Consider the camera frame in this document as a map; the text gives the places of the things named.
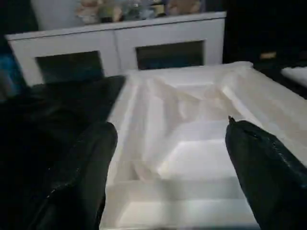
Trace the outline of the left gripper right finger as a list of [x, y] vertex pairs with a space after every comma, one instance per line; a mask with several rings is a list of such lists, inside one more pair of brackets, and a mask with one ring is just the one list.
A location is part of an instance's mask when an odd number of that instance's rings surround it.
[[262, 230], [307, 228], [307, 169], [273, 134], [229, 117], [225, 144]]

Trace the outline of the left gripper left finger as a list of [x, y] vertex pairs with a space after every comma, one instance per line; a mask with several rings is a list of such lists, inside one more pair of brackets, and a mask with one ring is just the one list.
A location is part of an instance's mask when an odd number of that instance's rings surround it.
[[110, 122], [89, 126], [50, 169], [33, 230], [97, 230], [106, 200], [106, 179], [118, 134]]

